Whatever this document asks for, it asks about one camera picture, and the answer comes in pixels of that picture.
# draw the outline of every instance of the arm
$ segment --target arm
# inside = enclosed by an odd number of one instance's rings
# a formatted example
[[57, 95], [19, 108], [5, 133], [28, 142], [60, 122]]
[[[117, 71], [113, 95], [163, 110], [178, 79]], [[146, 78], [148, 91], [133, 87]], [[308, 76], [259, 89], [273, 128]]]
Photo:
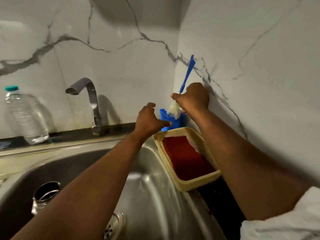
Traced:
[[68, 184], [12, 240], [101, 239], [142, 144], [170, 126], [155, 117], [154, 106], [144, 106], [135, 130]]
[[209, 111], [209, 94], [193, 83], [172, 94], [199, 127], [235, 200], [248, 220], [265, 220], [292, 210], [310, 187], [239, 136]]

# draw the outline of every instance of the blue brush handle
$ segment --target blue brush handle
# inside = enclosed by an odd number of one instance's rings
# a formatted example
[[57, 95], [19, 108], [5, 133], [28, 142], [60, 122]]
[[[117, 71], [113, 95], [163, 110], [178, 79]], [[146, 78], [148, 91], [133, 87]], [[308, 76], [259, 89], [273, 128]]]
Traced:
[[189, 77], [189, 75], [190, 75], [193, 67], [195, 66], [195, 64], [196, 64], [196, 62], [195, 62], [195, 60], [193, 59], [193, 55], [192, 55], [191, 58], [190, 58], [188, 70], [186, 71], [186, 77], [184, 78], [184, 81], [183, 81], [183, 83], [182, 83], [182, 85], [181, 85], [181, 88], [180, 88], [179, 93], [182, 93], [182, 92], [183, 92], [184, 87], [186, 86], [186, 81], [187, 81], [187, 79], [188, 79], [188, 77]]

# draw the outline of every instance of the plastic water bottle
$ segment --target plastic water bottle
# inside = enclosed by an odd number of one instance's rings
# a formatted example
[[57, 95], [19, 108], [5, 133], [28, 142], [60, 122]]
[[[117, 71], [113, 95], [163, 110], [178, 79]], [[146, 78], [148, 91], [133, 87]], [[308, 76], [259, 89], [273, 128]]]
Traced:
[[28, 97], [19, 91], [18, 86], [4, 88], [6, 104], [20, 127], [22, 136], [29, 144], [37, 144], [48, 139], [49, 132], [43, 115], [33, 110]]

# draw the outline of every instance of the left hand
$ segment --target left hand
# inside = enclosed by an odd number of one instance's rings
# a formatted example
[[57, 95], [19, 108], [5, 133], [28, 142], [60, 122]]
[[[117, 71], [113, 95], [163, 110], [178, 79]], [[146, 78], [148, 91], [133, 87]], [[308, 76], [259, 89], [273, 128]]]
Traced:
[[155, 103], [148, 103], [139, 112], [134, 132], [139, 137], [141, 136], [143, 140], [148, 139], [150, 136], [157, 133], [162, 128], [171, 126], [171, 122], [157, 119], [154, 114], [155, 106]]

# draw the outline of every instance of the sink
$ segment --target sink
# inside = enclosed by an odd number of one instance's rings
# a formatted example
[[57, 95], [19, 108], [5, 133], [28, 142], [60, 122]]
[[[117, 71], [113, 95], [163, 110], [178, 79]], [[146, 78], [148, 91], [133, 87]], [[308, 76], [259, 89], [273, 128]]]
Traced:
[[[39, 186], [57, 181], [61, 188], [65, 187], [117, 142], [100, 141], [39, 152], [51, 157], [9, 178], [0, 188], [1, 239], [10, 239], [34, 217], [32, 197]], [[125, 219], [121, 239], [224, 239], [198, 192], [181, 193], [175, 188], [150, 139], [132, 164], [115, 212]]]

